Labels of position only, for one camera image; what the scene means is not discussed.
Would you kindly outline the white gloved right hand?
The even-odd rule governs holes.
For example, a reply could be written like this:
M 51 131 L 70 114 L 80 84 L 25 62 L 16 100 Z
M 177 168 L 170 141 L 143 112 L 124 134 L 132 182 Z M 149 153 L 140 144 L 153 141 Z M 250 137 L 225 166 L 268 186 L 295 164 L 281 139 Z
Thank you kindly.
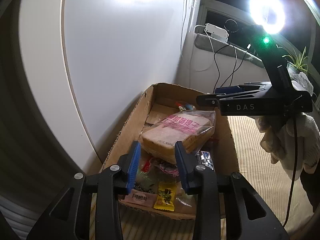
M 270 154 L 272 164 L 280 162 L 288 177 L 292 178 L 297 160 L 295 180 L 303 171 L 315 174 L 319 166 L 319 115 L 316 110 L 296 116 L 297 156 L 292 119 L 284 121 L 278 116 L 256 116 L 254 119 L 259 132 L 264 133 L 260 146 Z

